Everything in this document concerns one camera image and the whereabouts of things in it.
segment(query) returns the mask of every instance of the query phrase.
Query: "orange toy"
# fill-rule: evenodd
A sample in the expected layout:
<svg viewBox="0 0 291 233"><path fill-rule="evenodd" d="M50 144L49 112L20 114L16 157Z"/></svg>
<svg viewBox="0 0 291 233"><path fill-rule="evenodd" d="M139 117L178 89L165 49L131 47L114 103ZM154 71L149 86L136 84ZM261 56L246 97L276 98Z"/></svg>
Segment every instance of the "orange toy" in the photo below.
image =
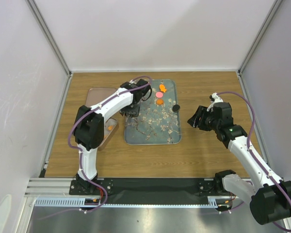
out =
<svg viewBox="0 0 291 233"><path fill-rule="evenodd" d="M159 100L156 101L156 104L157 105L162 105L162 104L164 104L164 101L162 99L159 99Z"/></svg>
<svg viewBox="0 0 291 233"><path fill-rule="evenodd" d="M163 84L160 85L160 90L164 93L166 93L167 91L166 87Z"/></svg>

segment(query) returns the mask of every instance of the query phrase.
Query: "black disc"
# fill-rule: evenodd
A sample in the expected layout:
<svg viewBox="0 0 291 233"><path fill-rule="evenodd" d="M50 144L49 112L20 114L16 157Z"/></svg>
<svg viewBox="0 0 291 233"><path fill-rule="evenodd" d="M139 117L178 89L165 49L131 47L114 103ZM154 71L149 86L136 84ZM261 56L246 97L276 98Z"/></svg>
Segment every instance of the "black disc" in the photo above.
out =
<svg viewBox="0 0 291 233"><path fill-rule="evenodd" d="M173 106L173 111L175 113L179 112L179 110L180 110L180 105L176 104L176 105Z"/></svg>

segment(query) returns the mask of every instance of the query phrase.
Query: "white back wall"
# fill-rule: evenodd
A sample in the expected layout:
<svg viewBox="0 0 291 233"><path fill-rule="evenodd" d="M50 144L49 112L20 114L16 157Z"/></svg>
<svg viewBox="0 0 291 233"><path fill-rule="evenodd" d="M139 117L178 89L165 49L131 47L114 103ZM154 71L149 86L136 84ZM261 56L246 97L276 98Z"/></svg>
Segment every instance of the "white back wall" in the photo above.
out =
<svg viewBox="0 0 291 233"><path fill-rule="evenodd" d="M26 2L0 0L0 201L12 196L6 233L40 172L66 80Z"/></svg>
<svg viewBox="0 0 291 233"><path fill-rule="evenodd" d="M73 71L238 69L274 0L36 0Z"/></svg>
<svg viewBox="0 0 291 233"><path fill-rule="evenodd" d="M269 162L291 180L291 0L283 1L243 77Z"/></svg>

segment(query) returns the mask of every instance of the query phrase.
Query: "wooden tabletop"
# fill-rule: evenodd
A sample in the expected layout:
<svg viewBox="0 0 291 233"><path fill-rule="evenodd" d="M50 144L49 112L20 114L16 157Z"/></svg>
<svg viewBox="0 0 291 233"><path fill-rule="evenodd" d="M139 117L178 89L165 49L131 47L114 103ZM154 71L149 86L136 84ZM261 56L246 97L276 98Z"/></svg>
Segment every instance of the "wooden tabletop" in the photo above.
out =
<svg viewBox="0 0 291 233"><path fill-rule="evenodd" d="M106 148L97 153L98 176L213 177L216 172L232 169L239 176L248 177L237 158L218 141L215 132L201 131L187 123L199 105L209 106L209 95L213 92L242 93L235 72L74 73L46 177L73 177L77 173L79 154L67 145L67 137L78 108L85 104L88 90L96 87L118 88L125 81L140 75L175 81L178 103L181 106L179 113L182 139L175 145L128 145L124 141L124 118L118 113L114 118L119 122L119 129ZM230 94L221 97L232 106L234 124L241 125L249 132L251 120L244 101ZM259 151L255 135L252 142Z"/></svg>

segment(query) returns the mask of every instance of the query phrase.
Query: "reflective metal surface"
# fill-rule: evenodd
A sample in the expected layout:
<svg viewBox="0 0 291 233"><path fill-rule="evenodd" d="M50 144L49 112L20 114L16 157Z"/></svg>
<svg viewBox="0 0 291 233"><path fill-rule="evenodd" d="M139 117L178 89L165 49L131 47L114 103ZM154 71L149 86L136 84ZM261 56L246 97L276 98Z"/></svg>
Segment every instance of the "reflective metal surface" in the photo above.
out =
<svg viewBox="0 0 291 233"><path fill-rule="evenodd" d="M273 224L260 226L249 207L219 214L214 209L101 208L78 210L38 220L62 211L60 207L35 207L27 233L282 233Z"/></svg>

